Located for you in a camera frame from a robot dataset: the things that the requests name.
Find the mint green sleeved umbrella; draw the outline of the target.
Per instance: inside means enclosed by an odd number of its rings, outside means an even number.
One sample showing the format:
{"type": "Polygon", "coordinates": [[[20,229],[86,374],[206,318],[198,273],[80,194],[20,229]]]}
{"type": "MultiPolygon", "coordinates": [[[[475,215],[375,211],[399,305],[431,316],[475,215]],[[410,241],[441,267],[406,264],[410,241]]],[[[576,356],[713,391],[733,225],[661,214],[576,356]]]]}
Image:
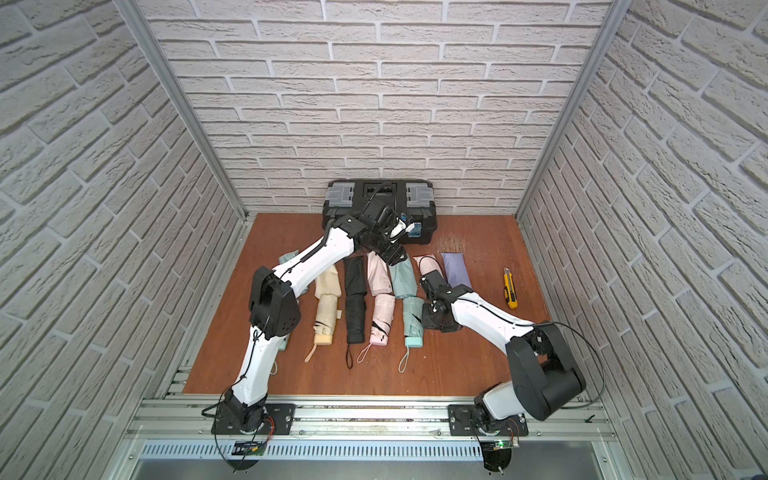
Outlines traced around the mint green sleeved umbrella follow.
{"type": "Polygon", "coordinates": [[[407,368],[410,351],[423,347],[424,328],[421,317],[424,300],[420,297],[409,296],[403,299],[404,344],[406,353],[398,364],[398,372],[404,373],[407,368]]]}

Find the black umbrella sleeve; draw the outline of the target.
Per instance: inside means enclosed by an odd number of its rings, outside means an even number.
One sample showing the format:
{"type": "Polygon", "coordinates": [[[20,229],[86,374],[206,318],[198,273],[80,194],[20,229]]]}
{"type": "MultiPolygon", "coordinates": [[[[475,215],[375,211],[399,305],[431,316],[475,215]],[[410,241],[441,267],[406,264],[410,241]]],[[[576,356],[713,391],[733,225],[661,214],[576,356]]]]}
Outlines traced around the black umbrella sleeve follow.
{"type": "Polygon", "coordinates": [[[347,296],[367,294],[367,276],[363,256],[347,257],[343,260],[345,270],[345,293],[347,296]]]}

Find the light pink sleeved umbrella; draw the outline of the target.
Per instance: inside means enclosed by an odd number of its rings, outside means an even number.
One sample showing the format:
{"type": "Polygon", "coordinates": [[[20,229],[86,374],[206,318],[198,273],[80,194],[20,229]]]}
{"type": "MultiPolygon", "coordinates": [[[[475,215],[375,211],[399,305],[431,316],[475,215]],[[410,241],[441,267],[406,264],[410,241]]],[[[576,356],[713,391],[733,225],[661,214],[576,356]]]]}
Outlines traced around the light pink sleeved umbrella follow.
{"type": "Polygon", "coordinates": [[[421,277],[425,277],[432,272],[436,272],[441,277],[444,277],[441,266],[433,254],[416,256],[414,260],[416,261],[421,277]]]}

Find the cream umbrella sleeve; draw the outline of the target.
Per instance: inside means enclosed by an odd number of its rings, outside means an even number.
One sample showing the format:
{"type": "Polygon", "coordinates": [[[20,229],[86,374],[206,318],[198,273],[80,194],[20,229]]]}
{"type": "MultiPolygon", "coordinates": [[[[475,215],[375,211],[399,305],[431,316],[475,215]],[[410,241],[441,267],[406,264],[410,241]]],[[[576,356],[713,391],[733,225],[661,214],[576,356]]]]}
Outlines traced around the cream umbrella sleeve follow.
{"type": "Polygon", "coordinates": [[[338,270],[335,265],[328,267],[315,279],[316,298],[321,299],[325,295],[332,295],[336,298],[341,296],[338,270]]]}

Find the black sleeved umbrella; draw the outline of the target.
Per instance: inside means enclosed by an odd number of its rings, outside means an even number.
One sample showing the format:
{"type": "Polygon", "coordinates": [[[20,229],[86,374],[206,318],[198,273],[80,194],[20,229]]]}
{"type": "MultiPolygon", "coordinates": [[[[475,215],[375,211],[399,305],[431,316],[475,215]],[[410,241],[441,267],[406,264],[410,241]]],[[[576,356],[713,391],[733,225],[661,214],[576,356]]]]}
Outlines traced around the black sleeved umbrella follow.
{"type": "Polygon", "coordinates": [[[351,346],[362,344],[365,340],[365,319],[365,294],[348,294],[345,299],[345,321],[347,326],[347,350],[345,361],[348,369],[353,368],[351,346]]]}

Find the cream sleeved umbrella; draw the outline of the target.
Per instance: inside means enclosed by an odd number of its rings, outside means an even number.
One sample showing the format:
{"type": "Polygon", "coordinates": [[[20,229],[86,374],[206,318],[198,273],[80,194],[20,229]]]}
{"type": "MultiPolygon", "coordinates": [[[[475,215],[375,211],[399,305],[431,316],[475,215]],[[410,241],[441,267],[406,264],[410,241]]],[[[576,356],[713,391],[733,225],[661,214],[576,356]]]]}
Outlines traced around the cream sleeved umbrella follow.
{"type": "Polygon", "coordinates": [[[312,359],[318,346],[329,346],[333,343],[337,321],[341,318],[341,314],[338,296],[323,294],[318,298],[318,308],[313,326],[313,347],[305,357],[305,363],[312,359]]]}

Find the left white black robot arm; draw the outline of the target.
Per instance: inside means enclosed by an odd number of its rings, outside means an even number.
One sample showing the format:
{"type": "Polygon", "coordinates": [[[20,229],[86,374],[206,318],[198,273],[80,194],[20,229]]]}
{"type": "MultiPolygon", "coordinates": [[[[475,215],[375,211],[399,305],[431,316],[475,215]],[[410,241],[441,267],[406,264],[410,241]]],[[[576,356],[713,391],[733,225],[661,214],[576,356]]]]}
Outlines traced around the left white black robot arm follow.
{"type": "Polygon", "coordinates": [[[413,229],[396,214],[345,215],[331,221],[323,237],[297,257],[254,272],[250,341],[238,378],[215,405],[213,434],[252,434],[265,423],[271,371],[283,338],[300,323],[302,292],[328,268],[361,249],[377,253],[389,265],[403,261],[405,249],[399,240],[413,229]]]}

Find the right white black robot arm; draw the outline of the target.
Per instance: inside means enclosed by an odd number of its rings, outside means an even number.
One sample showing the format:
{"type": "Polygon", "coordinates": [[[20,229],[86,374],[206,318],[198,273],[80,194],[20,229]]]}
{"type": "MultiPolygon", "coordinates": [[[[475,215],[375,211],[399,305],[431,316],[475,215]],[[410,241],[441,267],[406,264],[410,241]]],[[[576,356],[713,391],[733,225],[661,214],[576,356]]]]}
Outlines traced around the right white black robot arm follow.
{"type": "Polygon", "coordinates": [[[543,421],[586,387],[560,329],[523,320],[484,300],[466,285],[451,286],[438,273],[423,275],[427,296],[422,325],[443,333],[467,327],[506,354],[510,380],[475,398],[476,421],[485,431],[518,415],[543,421]]]}

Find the lavender sleeved umbrella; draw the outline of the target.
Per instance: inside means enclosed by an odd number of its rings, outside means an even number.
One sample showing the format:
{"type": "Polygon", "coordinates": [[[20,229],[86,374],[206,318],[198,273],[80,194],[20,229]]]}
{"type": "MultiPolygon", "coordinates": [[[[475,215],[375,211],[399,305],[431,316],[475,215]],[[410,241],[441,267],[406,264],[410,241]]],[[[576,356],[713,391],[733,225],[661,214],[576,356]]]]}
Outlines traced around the lavender sleeved umbrella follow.
{"type": "Polygon", "coordinates": [[[464,255],[462,253],[442,252],[441,256],[448,283],[454,288],[463,285],[472,289],[472,283],[464,260],[464,255]]]}

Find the black plastic toolbox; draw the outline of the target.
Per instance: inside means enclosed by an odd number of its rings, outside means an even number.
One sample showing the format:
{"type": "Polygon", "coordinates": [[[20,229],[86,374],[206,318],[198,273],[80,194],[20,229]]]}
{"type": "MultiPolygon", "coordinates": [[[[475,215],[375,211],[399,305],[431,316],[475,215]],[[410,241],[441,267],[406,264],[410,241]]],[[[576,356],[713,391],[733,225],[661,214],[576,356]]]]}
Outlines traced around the black plastic toolbox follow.
{"type": "Polygon", "coordinates": [[[399,242],[425,245],[438,228],[433,185],[418,179],[341,179],[328,184],[322,208],[322,227],[330,220],[360,210],[374,193],[376,200],[391,207],[401,218],[408,216],[415,227],[399,242]]]}

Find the yellow utility knife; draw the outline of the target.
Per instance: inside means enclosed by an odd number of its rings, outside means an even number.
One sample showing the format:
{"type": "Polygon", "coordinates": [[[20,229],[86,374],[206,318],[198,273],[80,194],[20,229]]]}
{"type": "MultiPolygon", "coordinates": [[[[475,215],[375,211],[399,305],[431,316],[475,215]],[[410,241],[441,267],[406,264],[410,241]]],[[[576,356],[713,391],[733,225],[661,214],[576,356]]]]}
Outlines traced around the yellow utility knife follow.
{"type": "Polygon", "coordinates": [[[505,301],[510,309],[516,309],[518,307],[518,299],[515,291],[513,276],[508,268],[504,268],[503,280],[505,301]]]}

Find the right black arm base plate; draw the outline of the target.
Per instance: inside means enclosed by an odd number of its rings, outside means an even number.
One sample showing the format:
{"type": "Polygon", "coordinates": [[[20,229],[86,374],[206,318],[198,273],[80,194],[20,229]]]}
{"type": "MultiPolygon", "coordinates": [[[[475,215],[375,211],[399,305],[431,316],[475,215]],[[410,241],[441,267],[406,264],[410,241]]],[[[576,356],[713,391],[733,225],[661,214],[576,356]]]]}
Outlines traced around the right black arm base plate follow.
{"type": "Polygon", "coordinates": [[[447,411],[451,436],[520,438],[529,435],[524,414],[499,420],[475,404],[450,404],[447,411]]]}

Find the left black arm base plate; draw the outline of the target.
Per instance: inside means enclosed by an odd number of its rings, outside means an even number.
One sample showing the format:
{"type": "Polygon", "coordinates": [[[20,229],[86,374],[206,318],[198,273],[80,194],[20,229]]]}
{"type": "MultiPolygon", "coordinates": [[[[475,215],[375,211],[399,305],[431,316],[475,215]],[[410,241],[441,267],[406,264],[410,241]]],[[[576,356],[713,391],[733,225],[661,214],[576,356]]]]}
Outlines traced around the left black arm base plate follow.
{"type": "Polygon", "coordinates": [[[226,406],[216,409],[211,433],[215,435],[288,435],[293,424],[296,405],[291,403],[267,403],[256,413],[255,420],[242,424],[226,406]]]}

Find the aluminium mounting rail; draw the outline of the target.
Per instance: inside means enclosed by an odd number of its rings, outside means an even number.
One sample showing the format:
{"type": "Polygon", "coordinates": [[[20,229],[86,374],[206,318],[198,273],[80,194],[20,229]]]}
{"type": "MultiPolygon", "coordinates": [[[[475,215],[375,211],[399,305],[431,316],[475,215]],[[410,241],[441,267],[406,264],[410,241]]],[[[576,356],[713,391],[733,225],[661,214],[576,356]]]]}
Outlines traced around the aluminium mounting rail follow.
{"type": "Polygon", "coordinates": [[[451,436],[447,407],[467,397],[276,395],[267,403],[296,405],[288,435],[215,435],[211,395],[144,400],[130,421],[121,454],[138,462],[189,460],[475,461],[482,447],[518,450],[534,442],[576,442],[610,459],[618,436],[599,405],[561,409],[545,421],[525,415],[520,438],[451,436]]]}

